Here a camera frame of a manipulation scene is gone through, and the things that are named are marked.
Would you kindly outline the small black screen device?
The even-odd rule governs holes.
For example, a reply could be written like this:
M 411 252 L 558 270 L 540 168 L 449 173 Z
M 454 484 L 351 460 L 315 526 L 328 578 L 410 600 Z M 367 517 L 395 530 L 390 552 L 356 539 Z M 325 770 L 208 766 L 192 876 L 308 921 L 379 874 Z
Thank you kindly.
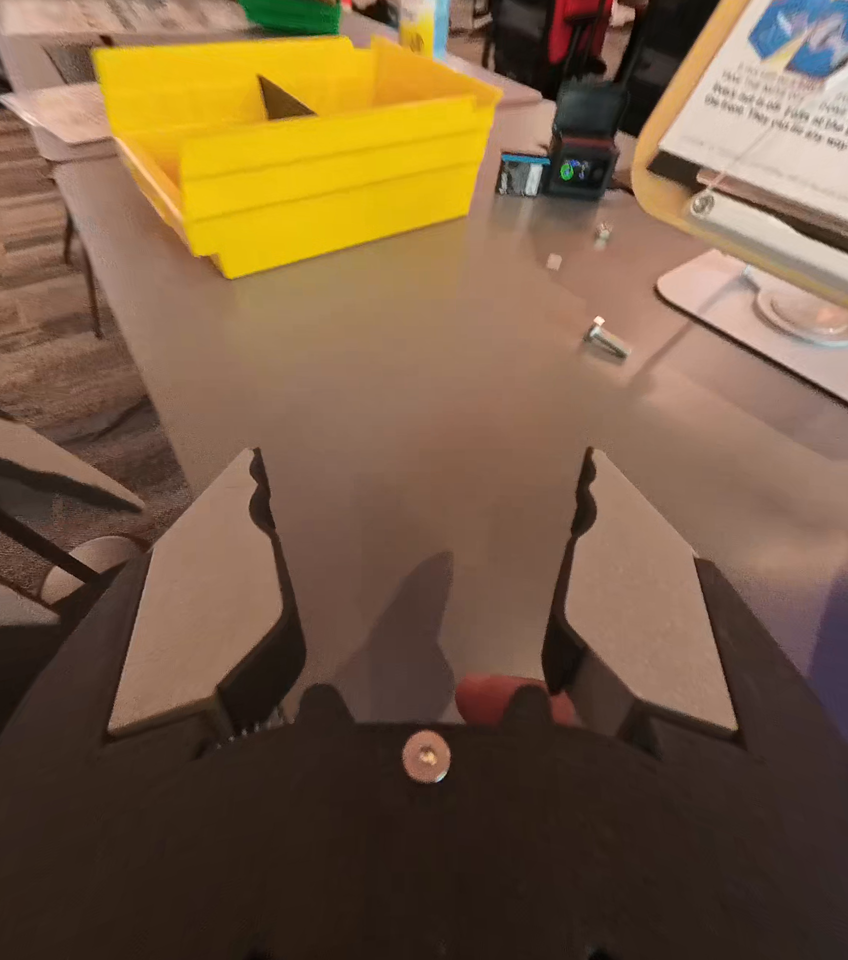
M 620 155 L 615 138 L 628 98 L 622 84 L 613 81 L 587 77 L 561 84 L 551 125 L 550 197 L 603 198 Z

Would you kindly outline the red black bag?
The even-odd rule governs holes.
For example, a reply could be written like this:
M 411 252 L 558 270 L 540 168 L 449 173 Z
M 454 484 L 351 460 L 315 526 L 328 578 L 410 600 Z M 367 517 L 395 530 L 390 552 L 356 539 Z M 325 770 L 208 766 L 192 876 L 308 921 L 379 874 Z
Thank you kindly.
M 491 1 L 481 64 L 555 100 L 566 81 L 604 79 L 612 1 Z

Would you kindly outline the small blue-edged device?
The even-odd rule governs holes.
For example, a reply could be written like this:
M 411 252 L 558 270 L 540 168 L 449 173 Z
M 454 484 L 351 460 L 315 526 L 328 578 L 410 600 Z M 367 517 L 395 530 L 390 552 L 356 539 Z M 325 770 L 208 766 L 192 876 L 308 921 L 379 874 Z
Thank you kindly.
M 503 150 L 495 193 L 504 197 L 538 198 L 545 189 L 550 168 L 547 154 Z

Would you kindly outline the green plastic bin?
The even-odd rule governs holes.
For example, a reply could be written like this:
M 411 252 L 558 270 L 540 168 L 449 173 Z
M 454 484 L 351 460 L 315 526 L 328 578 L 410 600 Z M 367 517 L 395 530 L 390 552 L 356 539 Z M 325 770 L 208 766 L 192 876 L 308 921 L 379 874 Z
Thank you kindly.
M 238 1 L 247 20 L 278 37 L 334 37 L 341 25 L 340 1 Z

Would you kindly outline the silver hex bolt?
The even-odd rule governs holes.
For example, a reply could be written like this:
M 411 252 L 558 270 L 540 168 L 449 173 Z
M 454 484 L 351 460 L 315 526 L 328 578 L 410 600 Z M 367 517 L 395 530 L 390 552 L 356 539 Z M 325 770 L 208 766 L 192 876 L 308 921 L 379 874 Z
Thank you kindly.
M 631 347 L 616 337 L 606 328 L 606 320 L 602 316 L 595 316 L 582 337 L 583 342 L 595 346 L 612 355 L 620 361 L 627 360 L 631 353 Z

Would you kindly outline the yellow plastic bin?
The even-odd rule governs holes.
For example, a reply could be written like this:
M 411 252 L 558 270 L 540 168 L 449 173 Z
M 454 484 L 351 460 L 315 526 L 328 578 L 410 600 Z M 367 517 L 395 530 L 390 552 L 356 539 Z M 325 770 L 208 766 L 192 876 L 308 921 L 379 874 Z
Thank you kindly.
M 123 166 L 228 280 L 466 217 L 503 97 L 380 36 L 93 60 Z

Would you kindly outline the wooden document stand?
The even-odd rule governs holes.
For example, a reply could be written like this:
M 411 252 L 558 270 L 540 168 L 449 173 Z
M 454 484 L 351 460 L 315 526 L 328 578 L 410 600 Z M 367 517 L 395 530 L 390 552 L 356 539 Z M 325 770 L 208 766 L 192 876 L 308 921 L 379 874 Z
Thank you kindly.
M 745 3 L 718 3 L 635 147 L 631 185 L 640 207 L 708 248 L 662 274 L 656 290 L 848 405 L 848 222 L 659 147 Z

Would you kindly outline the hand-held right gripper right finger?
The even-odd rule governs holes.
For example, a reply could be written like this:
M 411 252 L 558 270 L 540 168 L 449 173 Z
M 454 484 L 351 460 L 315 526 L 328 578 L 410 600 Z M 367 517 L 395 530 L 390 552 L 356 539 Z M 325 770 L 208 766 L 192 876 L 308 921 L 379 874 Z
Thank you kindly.
M 586 449 L 542 671 L 587 731 L 635 741 L 659 720 L 738 736 L 698 559 L 603 451 Z

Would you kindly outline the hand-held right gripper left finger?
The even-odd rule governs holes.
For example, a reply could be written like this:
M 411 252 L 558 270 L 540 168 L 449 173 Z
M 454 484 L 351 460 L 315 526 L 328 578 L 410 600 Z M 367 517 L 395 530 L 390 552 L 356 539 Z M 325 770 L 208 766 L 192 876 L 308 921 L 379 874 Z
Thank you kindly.
M 249 448 L 150 550 L 108 735 L 188 718 L 224 738 L 262 729 L 305 663 L 269 478 Z

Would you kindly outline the blue white wipes canister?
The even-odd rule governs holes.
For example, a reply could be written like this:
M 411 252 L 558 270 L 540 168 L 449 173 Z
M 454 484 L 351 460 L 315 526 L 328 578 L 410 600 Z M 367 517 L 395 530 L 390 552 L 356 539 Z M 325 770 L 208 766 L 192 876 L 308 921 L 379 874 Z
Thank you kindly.
M 400 45 L 428 59 L 444 59 L 450 12 L 450 1 L 399 1 L 397 30 Z

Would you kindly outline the printed instruction sheet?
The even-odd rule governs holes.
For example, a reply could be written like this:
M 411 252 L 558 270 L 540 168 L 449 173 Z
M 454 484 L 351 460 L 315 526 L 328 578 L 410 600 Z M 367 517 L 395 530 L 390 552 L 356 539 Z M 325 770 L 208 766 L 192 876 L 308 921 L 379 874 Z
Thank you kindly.
M 848 222 L 848 1 L 745 2 L 659 147 Z

